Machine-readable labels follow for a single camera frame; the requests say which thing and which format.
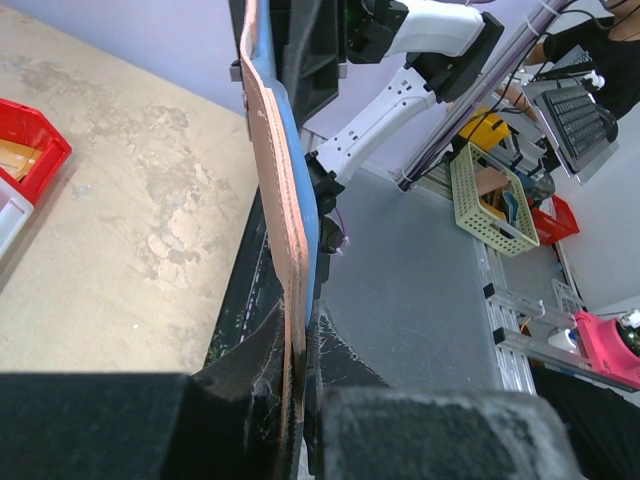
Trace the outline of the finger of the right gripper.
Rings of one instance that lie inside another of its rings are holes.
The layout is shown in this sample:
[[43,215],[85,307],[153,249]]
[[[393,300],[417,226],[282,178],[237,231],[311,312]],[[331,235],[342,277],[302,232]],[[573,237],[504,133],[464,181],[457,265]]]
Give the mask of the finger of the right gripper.
[[338,0],[270,3],[277,78],[298,125],[338,96],[340,65],[345,61],[344,10]]

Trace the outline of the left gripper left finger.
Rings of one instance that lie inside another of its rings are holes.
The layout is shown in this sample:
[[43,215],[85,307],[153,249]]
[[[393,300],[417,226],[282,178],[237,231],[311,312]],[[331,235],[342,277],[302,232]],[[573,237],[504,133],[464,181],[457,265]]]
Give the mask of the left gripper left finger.
[[196,374],[5,373],[5,479],[286,479],[284,306]]

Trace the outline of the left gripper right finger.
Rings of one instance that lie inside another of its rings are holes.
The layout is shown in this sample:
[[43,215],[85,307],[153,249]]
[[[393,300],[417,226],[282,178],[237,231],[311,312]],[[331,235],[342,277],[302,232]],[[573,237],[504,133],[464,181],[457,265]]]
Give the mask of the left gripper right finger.
[[565,428],[537,396],[389,385],[315,307],[304,455],[316,479],[579,479]]

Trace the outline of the pink leather card holder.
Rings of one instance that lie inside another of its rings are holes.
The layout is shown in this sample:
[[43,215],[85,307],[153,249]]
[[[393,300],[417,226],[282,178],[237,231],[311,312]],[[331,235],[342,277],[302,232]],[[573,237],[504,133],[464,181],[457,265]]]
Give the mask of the pink leather card holder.
[[246,2],[239,52],[272,260],[284,292],[280,434],[286,437],[304,419],[319,220],[288,94],[276,75],[269,2]]

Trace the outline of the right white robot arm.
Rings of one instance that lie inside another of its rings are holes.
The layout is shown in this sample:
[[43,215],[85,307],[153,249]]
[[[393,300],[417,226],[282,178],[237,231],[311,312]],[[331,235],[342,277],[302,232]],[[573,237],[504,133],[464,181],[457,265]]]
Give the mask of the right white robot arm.
[[[400,33],[403,42],[424,53],[451,53],[460,58],[494,22],[473,7],[418,1],[409,9],[409,23]],[[267,2],[247,4],[242,44],[248,118],[273,258],[278,268],[303,269],[316,257],[320,227],[288,95],[272,68]],[[358,139],[342,152],[336,143],[330,144],[323,165],[332,167],[341,180],[352,175],[389,135],[438,102],[423,84],[416,71],[400,69],[390,91],[378,95],[354,119]]]

